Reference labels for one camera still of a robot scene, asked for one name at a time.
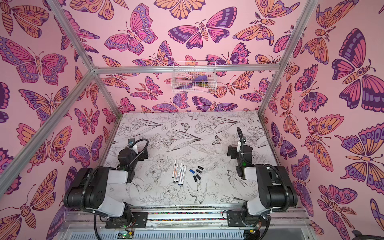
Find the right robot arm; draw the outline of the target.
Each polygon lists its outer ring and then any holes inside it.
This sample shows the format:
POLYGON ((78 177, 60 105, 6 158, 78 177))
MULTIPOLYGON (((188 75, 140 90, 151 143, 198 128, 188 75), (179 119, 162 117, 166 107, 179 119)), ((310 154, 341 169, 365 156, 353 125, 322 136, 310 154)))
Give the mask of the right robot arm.
POLYGON ((237 161, 236 173, 242 180, 255 181, 258 196, 244 204, 246 216, 284 212, 298 203, 298 196, 284 167, 251 163, 253 148, 228 147, 227 156, 237 161))

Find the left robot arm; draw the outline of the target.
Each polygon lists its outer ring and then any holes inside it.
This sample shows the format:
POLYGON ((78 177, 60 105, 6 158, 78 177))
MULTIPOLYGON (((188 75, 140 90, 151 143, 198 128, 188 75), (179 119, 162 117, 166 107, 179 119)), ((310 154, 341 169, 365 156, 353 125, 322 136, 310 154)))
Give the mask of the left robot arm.
POLYGON ((110 185, 125 185, 133 181, 135 167, 139 161, 147 159, 148 150, 124 148, 119 152, 117 168, 97 167, 82 168, 66 190, 64 206, 82 212, 100 215, 105 218, 128 218, 129 207, 107 193, 110 185))

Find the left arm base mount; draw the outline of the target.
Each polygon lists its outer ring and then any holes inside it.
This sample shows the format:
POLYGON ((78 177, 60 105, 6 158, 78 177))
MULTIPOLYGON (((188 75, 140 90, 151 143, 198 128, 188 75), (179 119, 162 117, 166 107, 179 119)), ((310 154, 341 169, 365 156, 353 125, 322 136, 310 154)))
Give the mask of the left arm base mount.
POLYGON ((129 212, 118 218, 109 218, 106 222, 106 229, 143 229, 147 225, 148 212, 129 212))

